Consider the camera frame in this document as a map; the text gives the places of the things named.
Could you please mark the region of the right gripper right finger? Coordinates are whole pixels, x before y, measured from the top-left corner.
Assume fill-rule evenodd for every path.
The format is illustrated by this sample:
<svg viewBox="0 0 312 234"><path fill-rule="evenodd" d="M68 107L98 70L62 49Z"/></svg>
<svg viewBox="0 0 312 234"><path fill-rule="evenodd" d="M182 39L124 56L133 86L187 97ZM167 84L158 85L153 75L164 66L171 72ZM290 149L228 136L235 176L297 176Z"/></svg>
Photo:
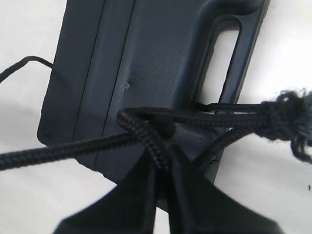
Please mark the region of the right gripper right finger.
<svg viewBox="0 0 312 234"><path fill-rule="evenodd" d="M279 225L231 199L173 145L166 196L173 234L281 234Z"/></svg>

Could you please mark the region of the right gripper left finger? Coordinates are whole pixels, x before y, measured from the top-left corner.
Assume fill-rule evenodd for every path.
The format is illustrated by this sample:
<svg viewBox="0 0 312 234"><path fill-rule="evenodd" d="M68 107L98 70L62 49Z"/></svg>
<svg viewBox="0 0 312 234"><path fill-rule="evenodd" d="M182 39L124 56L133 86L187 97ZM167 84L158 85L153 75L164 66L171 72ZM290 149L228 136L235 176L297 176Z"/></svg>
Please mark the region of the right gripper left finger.
<svg viewBox="0 0 312 234"><path fill-rule="evenodd" d="M151 234L158 196L157 172L144 151L128 175L107 195L62 220L59 234Z"/></svg>

